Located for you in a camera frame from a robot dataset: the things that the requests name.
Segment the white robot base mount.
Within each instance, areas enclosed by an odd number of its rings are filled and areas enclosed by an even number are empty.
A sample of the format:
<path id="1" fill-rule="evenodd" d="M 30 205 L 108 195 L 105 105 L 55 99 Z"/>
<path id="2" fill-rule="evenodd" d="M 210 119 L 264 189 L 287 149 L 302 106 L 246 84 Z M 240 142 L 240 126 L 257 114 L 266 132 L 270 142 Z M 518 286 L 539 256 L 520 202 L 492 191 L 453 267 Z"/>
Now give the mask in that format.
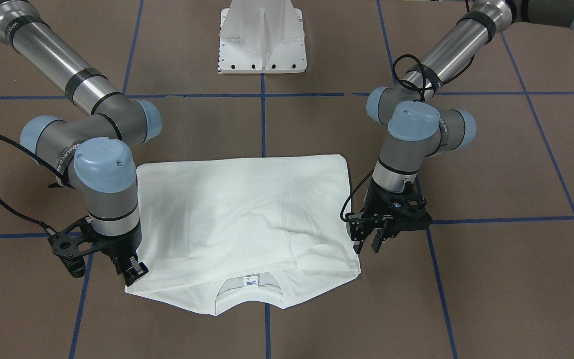
<path id="1" fill-rule="evenodd" d="M 307 69 L 301 10 L 290 0 L 233 0 L 221 10 L 221 74 L 287 74 Z"/>

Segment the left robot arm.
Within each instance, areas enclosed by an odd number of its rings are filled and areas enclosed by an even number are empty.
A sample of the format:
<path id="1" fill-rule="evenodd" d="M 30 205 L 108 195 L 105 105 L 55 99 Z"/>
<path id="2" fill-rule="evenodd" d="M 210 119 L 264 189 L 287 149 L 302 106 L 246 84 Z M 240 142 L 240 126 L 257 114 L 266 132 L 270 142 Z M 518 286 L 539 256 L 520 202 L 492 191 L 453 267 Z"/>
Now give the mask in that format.
<path id="1" fill-rule="evenodd" d="M 462 79 L 431 102 L 462 108 L 477 136 L 425 161 L 418 182 L 435 223 L 433 260 L 574 266 L 574 30 L 519 23 L 481 50 Z"/>

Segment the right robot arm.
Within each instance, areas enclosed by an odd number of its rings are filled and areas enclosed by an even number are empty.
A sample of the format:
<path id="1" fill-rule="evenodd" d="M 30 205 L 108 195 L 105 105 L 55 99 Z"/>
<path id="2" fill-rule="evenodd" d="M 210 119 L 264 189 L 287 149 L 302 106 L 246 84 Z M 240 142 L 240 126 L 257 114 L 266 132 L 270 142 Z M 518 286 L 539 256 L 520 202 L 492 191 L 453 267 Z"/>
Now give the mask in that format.
<path id="1" fill-rule="evenodd" d="M 25 125 L 18 142 L 3 136 L 0 140 L 53 173 L 56 187 L 79 191 L 87 215 L 58 231 L 1 198 L 0 205 L 42 227 L 52 252 L 73 277 L 85 275 L 87 255 L 102 252 L 131 286 L 148 273 L 137 255 L 142 233 L 131 149 L 161 132 L 161 114 L 151 102 L 132 101 L 118 91 L 27 0 L 0 0 L 0 42 L 27 59 L 86 114 L 73 122 L 39 116 Z"/>

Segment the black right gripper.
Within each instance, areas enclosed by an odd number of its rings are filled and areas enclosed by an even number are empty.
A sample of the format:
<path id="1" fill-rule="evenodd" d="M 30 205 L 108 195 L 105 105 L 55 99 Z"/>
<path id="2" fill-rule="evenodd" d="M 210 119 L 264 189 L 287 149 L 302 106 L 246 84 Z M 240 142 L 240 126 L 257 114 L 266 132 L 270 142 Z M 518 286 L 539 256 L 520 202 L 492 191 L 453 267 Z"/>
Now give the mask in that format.
<path id="1" fill-rule="evenodd" d="M 101 252 L 111 259 L 116 273 L 123 275 L 127 287 L 148 274 L 148 268 L 144 263 L 139 263 L 137 255 L 142 241 L 141 225 L 137 224 L 129 232 L 117 236 L 102 235 L 93 229 L 91 233 L 96 247 L 106 245 Z"/>

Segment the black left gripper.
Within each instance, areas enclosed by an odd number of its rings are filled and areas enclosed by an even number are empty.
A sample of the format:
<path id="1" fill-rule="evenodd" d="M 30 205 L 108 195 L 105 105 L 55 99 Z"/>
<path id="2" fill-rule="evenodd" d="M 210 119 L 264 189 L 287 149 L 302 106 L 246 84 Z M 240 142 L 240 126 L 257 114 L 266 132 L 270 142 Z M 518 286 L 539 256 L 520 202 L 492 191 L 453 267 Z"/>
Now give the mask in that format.
<path id="1" fill-rule="evenodd" d="M 410 181 L 405 182 L 403 191 L 392 192 L 372 179 L 361 211 L 345 214 L 355 253 L 362 252 L 365 239 L 373 230 L 376 234 L 371 248 L 374 253 L 379 253 L 383 243 L 400 232 L 428 229 L 433 218 L 427 212 L 426 204 L 425 198 L 414 191 Z"/>

